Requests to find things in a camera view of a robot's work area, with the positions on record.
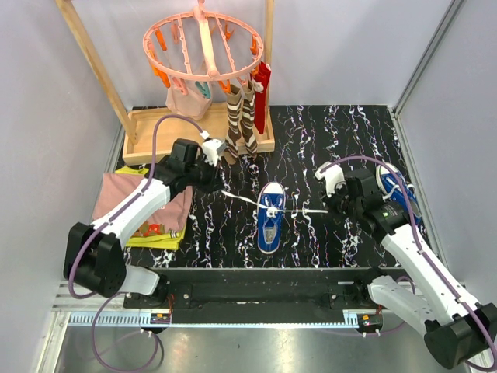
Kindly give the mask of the blue sneaker with white laces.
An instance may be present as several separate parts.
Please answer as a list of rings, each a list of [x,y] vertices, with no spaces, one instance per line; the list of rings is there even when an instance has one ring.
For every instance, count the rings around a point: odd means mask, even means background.
[[[285,214],[327,214],[326,210],[301,209],[287,210],[286,194],[282,184],[278,182],[267,183],[259,192],[258,200],[253,201],[247,197],[234,195],[225,190],[221,191],[226,197],[239,199],[247,204],[257,207],[257,244],[259,250],[270,255],[275,253],[280,246],[281,225]]]

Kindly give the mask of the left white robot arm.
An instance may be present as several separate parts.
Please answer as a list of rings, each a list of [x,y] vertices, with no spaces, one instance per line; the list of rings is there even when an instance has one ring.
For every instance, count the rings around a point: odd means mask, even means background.
[[[220,159],[225,148],[225,142],[219,139],[208,139],[201,145],[186,139],[175,141],[171,154],[152,164],[138,187],[111,212],[89,225],[73,225],[63,269],[71,296],[83,297],[75,291],[79,285],[87,289],[88,297],[135,293],[152,308],[162,306],[168,289],[159,284],[159,275],[127,265],[123,248],[148,218],[187,187],[207,193],[219,190]]]

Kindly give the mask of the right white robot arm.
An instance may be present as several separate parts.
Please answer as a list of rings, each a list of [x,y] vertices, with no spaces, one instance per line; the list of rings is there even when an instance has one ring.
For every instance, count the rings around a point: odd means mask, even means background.
[[[367,169],[343,172],[327,162],[315,173],[324,182],[324,205],[332,212],[355,218],[365,232],[401,264],[421,295],[400,287],[380,270],[352,292],[362,308],[381,305],[418,334],[439,365],[446,369],[468,363],[480,353],[496,351],[496,307],[483,305],[440,262],[417,235],[402,206],[384,199],[373,173]]]

